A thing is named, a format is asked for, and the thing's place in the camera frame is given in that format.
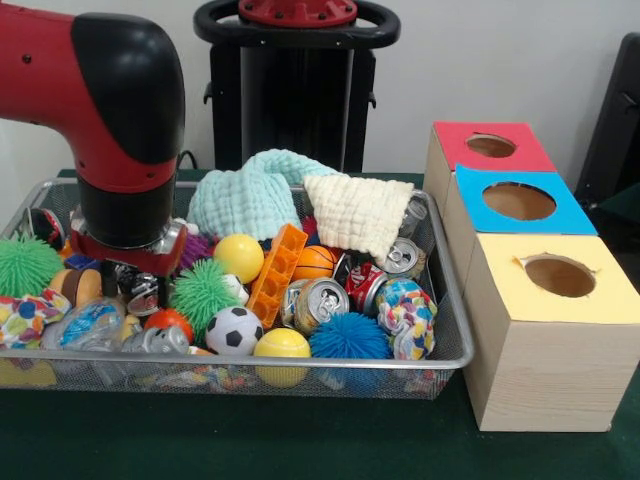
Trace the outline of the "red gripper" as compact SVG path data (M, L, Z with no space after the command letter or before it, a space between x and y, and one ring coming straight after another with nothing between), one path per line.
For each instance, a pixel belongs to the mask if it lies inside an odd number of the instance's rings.
M88 234L71 233L71 245L77 253L102 262L100 265L101 291L107 298L119 294L116 264L127 264L158 277L158 305L168 306L171 295L171 277L186 245L187 233L179 232L175 240L169 241L169 251L158 253L151 247L138 249L116 249L100 244Z

